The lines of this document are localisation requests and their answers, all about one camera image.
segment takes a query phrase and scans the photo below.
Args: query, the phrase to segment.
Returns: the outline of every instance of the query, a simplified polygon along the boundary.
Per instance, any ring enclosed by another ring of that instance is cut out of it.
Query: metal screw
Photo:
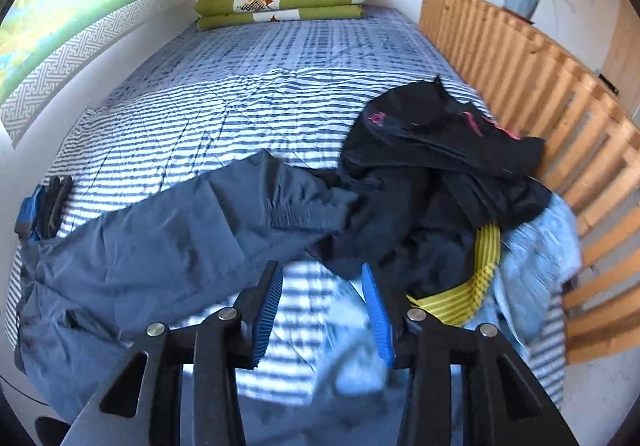
[[[236,316],[238,316],[238,311],[233,307],[224,307],[218,312],[218,318],[224,321],[233,320]]]
[[[498,329],[491,323],[483,323],[480,326],[480,333],[482,336],[486,336],[487,338],[493,338],[498,334]]]
[[[166,330],[166,327],[161,323],[152,323],[146,328],[146,333],[149,336],[159,336]]]
[[[427,318],[427,313],[422,309],[416,309],[414,307],[406,312],[406,317],[411,321],[422,321]]]

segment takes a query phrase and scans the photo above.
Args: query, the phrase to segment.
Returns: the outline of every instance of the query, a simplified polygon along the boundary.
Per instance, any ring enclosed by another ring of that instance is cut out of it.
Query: striped bedspread
[[[63,142],[49,175],[71,174],[74,190],[58,235],[258,149],[291,165],[335,166],[367,101],[436,74],[452,96],[487,112],[401,14],[373,6],[366,11],[364,20],[274,22],[207,33],[191,26],[177,36],[87,109]],[[20,265],[18,250],[4,320],[14,347]],[[334,282],[309,259],[286,265],[269,347],[258,368],[238,371],[240,394],[309,402]],[[198,323],[218,307],[173,327]],[[550,322],[536,346],[541,354],[529,363],[559,402],[564,327],[551,313]]]

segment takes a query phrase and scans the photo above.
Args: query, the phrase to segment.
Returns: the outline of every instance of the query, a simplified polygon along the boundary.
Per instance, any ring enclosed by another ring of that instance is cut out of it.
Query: yellow striped fabric
[[[427,298],[417,300],[409,295],[407,298],[443,323],[456,327],[464,325],[480,309],[500,262],[500,228],[497,223],[487,224],[477,231],[474,261],[476,271],[467,282]]]

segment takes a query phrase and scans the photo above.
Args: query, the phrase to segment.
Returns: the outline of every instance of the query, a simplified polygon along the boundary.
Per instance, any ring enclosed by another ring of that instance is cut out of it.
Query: black clothing
[[[513,228],[548,205],[551,192],[529,177],[543,147],[454,100],[438,79],[392,89],[366,105],[338,168],[311,171],[364,200],[341,235],[310,252],[347,279],[377,262],[416,298],[460,285],[474,272],[479,227]]]

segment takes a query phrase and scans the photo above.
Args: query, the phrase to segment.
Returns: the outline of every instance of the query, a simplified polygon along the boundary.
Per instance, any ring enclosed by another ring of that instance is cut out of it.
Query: wooden headboard
[[[553,39],[483,0],[422,0],[420,30],[503,127],[546,139],[536,176],[574,210],[584,268],[612,262],[640,230],[640,131],[606,87]],[[639,269],[640,248],[564,295],[569,363],[640,345],[640,285],[607,299]]]

